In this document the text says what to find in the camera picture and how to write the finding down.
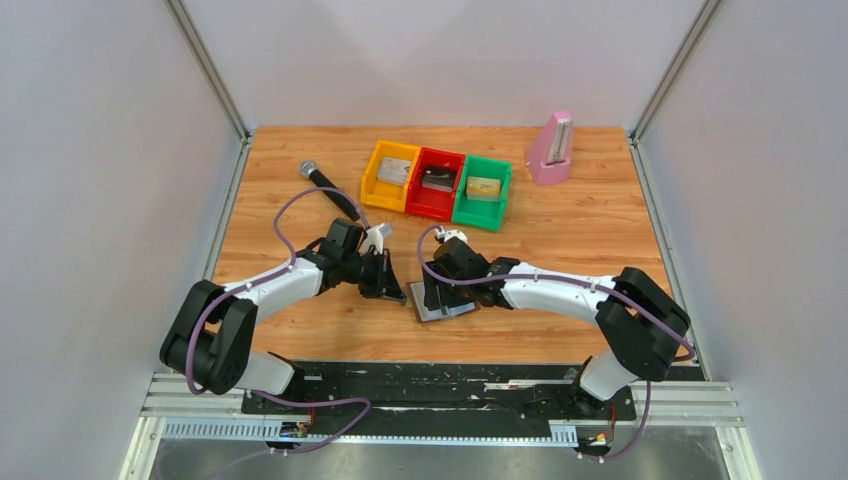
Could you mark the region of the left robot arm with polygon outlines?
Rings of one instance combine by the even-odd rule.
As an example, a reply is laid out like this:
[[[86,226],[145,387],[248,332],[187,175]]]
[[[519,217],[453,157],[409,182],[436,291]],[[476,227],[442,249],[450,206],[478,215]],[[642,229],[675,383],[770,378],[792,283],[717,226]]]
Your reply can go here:
[[[259,390],[283,413],[298,411],[306,386],[282,357],[253,350],[260,322],[296,302],[342,283],[366,299],[404,303],[385,245],[387,223],[365,227],[335,219],[327,233],[296,252],[290,264],[252,278],[218,285],[200,280],[188,290],[160,347],[165,366],[192,377],[192,385],[221,395],[234,388]]]

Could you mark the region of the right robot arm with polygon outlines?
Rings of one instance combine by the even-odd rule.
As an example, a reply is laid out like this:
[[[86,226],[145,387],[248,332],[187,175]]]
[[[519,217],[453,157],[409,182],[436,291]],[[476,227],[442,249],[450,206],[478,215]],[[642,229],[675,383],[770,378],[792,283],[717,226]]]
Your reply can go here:
[[[571,403],[596,417],[622,388],[636,381],[662,382],[672,365],[689,360],[686,311],[644,271],[581,276],[536,267],[512,257],[486,260],[462,238],[443,239],[431,261],[420,262],[426,279],[481,307],[538,310],[596,327],[606,350],[589,357],[571,390]]]

